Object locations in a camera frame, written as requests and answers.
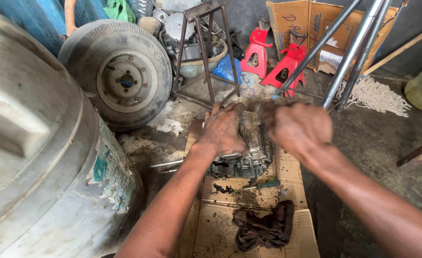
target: wheel rim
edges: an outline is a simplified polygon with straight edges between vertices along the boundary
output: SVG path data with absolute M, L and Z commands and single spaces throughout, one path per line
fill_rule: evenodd
M 158 86 L 151 60 L 136 50 L 119 50 L 101 62 L 96 88 L 103 102 L 115 111 L 133 113 L 145 108 Z

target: engine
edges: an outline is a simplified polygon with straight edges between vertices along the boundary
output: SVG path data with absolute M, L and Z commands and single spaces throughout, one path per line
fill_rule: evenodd
M 243 111 L 239 118 L 238 131 L 249 148 L 249 153 L 218 155 L 207 170 L 214 178 L 255 178 L 264 174 L 273 156 L 273 144 L 268 138 L 260 115 Z

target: brown cloth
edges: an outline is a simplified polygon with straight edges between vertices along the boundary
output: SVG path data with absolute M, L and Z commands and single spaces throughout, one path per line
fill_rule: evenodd
M 242 210 L 233 214 L 232 223 L 239 227 L 235 241 L 240 251 L 257 246 L 282 248 L 289 243 L 292 231 L 294 203 L 286 200 L 277 204 L 272 214 L 259 218 L 253 211 Z

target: wrench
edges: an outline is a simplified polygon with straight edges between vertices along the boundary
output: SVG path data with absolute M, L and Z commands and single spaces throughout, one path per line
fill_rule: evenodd
M 282 202 L 282 201 L 284 201 L 284 197 L 288 194 L 288 192 L 289 192 L 289 189 L 284 189 L 284 186 L 282 185 L 281 187 L 280 187 L 280 190 L 281 190 L 281 196 L 279 197 L 279 202 Z

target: cardboard box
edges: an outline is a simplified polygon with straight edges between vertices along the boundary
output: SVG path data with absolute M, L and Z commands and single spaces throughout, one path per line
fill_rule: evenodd
M 186 153 L 200 135 L 202 123 L 202 120 L 192 120 Z M 230 186 L 239 190 L 248 185 L 248 179 L 216 180 L 205 177 L 198 194 L 200 201 L 197 199 L 192 205 L 175 257 L 319 258 L 299 161 L 280 148 L 275 151 L 274 161 L 267 171 L 257 178 L 257 183 L 274 179 L 280 180 L 281 184 L 289 189 L 285 198 L 294 202 L 293 226 L 288 245 L 280 249 L 256 247 L 241 252 L 235 243 L 238 228 L 232 224 L 233 212 L 236 209 L 251 208 L 259 217 L 270 214 L 271 208 L 278 202 L 279 187 L 241 190 L 252 195 L 251 198 L 241 200 L 239 195 L 216 191 L 215 185 L 224 189 Z
M 388 10 L 384 19 L 384 26 L 380 29 L 380 32 L 375 39 L 368 59 L 364 63 L 362 72 L 371 65 L 375 58 L 375 54 L 391 31 L 400 9 L 405 6 L 407 2 L 408 0 L 405 0 L 400 8 L 390 7 Z M 307 50 L 310 51 L 343 9 L 342 6 L 316 3 L 309 0 L 276 4 L 267 1 L 266 6 L 275 37 L 279 60 L 284 57 L 284 55 L 281 54 L 281 50 L 287 48 L 289 45 L 289 31 L 292 28 L 295 28 L 300 33 L 308 32 L 308 37 L 303 43 L 306 45 Z M 340 63 L 341 58 L 350 47 L 363 14 L 364 12 L 362 11 L 354 10 L 311 60 L 308 67 L 315 72 L 323 71 L 326 73 L 335 73 L 338 63 Z M 345 79 L 348 79 L 355 60 L 356 57 L 348 69 Z

